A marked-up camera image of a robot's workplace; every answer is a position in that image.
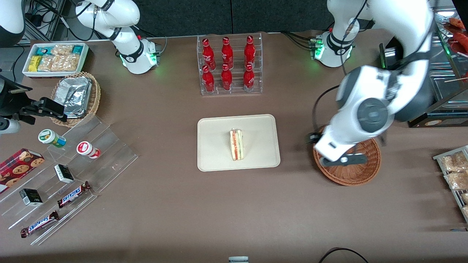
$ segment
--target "red bottle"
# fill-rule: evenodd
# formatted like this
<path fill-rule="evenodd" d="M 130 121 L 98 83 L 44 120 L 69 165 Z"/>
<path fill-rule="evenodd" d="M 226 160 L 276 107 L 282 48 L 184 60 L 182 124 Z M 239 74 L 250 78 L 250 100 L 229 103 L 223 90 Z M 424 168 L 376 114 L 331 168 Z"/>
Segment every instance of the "red bottle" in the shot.
<path fill-rule="evenodd" d="M 226 63 L 229 66 L 229 69 L 234 67 L 234 54 L 233 48 L 229 44 L 229 38 L 223 37 L 223 48 L 221 49 L 223 54 L 223 63 Z"/>
<path fill-rule="evenodd" d="M 213 49 L 210 47 L 210 41 L 207 38 L 202 40 L 203 43 L 203 60 L 205 64 L 208 65 L 210 71 L 216 69 L 216 62 L 214 61 L 214 52 Z"/>
<path fill-rule="evenodd" d="M 207 65 L 203 65 L 203 84 L 205 85 L 205 90 L 208 93 L 213 93 L 214 92 L 214 77 L 213 74 L 211 74 L 210 69 L 208 68 Z"/>
<path fill-rule="evenodd" d="M 247 37 L 247 45 L 244 48 L 244 67 L 247 67 L 248 64 L 252 64 L 252 67 L 255 67 L 255 46 L 254 46 L 254 37 Z"/>
<path fill-rule="evenodd" d="M 252 91 L 254 88 L 254 78 L 255 74 L 252 71 L 252 64 L 246 66 L 246 71 L 244 72 L 244 90 L 247 92 Z"/>
<path fill-rule="evenodd" d="M 230 91 L 233 85 L 233 75 L 229 70 L 229 66 L 224 63 L 223 64 L 223 72 L 221 73 L 221 79 L 223 80 L 223 89 L 226 91 Z"/>

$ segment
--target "aluminum foil package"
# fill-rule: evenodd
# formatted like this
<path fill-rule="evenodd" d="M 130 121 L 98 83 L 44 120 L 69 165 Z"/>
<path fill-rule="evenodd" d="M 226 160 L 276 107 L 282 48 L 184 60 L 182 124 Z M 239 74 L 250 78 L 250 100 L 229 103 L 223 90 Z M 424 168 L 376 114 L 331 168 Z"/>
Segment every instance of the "aluminum foil package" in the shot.
<path fill-rule="evenodd" d="M 65 78 L 58 84 L 54 101 L 65 107 L 64 113 L 68 118 L 83 118 L 88 109 L 92 85 L 87 77 Z"/>

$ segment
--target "sandwich slice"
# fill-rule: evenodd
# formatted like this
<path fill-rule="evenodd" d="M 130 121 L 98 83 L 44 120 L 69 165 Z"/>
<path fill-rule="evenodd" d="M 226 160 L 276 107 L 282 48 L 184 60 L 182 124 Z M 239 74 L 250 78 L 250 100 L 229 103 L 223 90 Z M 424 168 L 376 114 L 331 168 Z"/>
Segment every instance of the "sandwich slice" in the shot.
<path fill-rule="evenodd" d="M 232 129 L 231 134 L 231 153 L 234 161 L 244 159 L 244 144 L 242 142 L 242 131 Z"/>

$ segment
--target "table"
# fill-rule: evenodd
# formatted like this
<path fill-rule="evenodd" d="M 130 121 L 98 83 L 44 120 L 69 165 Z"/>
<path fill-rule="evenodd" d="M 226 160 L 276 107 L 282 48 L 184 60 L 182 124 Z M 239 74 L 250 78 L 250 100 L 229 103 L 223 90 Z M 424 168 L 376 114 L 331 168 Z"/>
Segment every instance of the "table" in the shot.
<path fill-rule="evenodd" d="M 378 44 L 390 38 L 379 29 L 360 33 L 347 70 L 377 64 Z M 394 124 L 379 174 L 366 185 L 344 187 L 320 173 L 304 143 L 315 99 L 339 84 L 343 71 L 311 61 L 283 35 L 263 33 L 263 94 L 217 98 L 200 95 L 196 37 L 170 38 L 161 66 L 143 75 L 122 66 L 111 42 L 88 44 L 83 70 L 101 85 L 98 116 L 140 157 L 41 246 L 22 242 L 0 221 L 2 263 L 225 263 L 229 256 L 309 263 L 333 247 L 380 263 L 468 257 L 468 234 L 448 231 L 465 224 L 431 158 L 466 145 L 465 128 Z M 38 99 L 56 82 L 25 77 L 23 84 L 34 87 L 29 96 Z M 320 124 L 336 113 L 335 94 L 320 102 Z M 197 169 L 199 119 L 267 113 L 276 118 L 278 167 Z M 0 138 L 0 160 L 21 147 L 45 150 L 37 140 L 45 128 L 66 131 L 37 118 L 36 125 Z M 347 252 L 333 256 L 360 262 Z"/>

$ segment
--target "brown woven basket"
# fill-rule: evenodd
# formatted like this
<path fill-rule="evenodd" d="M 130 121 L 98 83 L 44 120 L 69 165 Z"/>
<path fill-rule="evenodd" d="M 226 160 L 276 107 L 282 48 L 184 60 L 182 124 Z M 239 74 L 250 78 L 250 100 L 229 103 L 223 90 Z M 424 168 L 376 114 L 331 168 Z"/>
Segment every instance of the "brown woven basket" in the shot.
<path fill-rule="evenodd" d="M 317 166 L 330 180 L 347 186 L 362 185 L 371 181 L 380 169 L 380 149 L 374 139 L 369 139 L 357 144 L 357 152 L 367 156 L 367 163 L 353 164 L 348 166 L 326 167 L 320 164 L 322 155 L 313 149 L 314 159 Z"/>
<path fill-rule="evenodd" d="M 99 83 L 97 83 L 96 79 L 93 77 L 93 75 L 87 73 L 87 72 L 79 72 L 75 73 L 73 75 L 66 76 L 65 78 L 78 78 L 78 77 L 87 77 L 92 80 L 93 86 L 91 87 L 91 95 L 89 97 L 88 101 L 88 110 L 85 117 L 91 117 L 94 116 L 97 112 L 97 109 L 99 107 L 99 100 L 101 99 L 101 88 L 99 87 Z M 55 89 L 52 91 L 51 99 L 54 99 L 55 93 L 57 92 L 59 84 L 55 85 Z M 52 121 L 60 126 L 66 126 L 66 127 L 74 127 L 78 122 L 80 122 L 83 118 L 81 119 L 68 119 L 66 122 L 61 122 L 57 119 L 51 118 Z"/>

